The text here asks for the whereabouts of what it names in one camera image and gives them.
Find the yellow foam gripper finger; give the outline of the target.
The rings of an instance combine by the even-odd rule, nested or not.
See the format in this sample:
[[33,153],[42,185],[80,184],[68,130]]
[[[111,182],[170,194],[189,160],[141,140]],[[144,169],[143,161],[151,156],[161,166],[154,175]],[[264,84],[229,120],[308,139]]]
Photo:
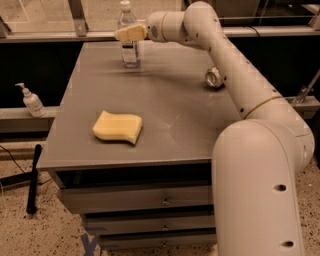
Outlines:
[[147,37],[147,29],[141,23],[134,23],[116,30],[114,37],[119,41],[141,41]]

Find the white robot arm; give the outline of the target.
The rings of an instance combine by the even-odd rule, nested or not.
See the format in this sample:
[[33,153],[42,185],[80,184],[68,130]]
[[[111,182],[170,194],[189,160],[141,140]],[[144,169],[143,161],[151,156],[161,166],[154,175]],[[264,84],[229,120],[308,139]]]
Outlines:
[[212,154],[218,255],[305,256],[295,175],[313,156],[313,133],[227,38],[214,9],[198,1],[183,12],[156,12],[115,37],[201,46],[240,114]]

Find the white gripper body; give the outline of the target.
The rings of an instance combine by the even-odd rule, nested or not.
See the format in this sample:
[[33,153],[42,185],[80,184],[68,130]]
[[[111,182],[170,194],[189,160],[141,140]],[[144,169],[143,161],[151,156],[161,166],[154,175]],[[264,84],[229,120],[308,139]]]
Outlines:
[[152,13],[146,20],[148,38],[154,42],[183,42],[186,39],[183,20],[184,13],[182,11]]

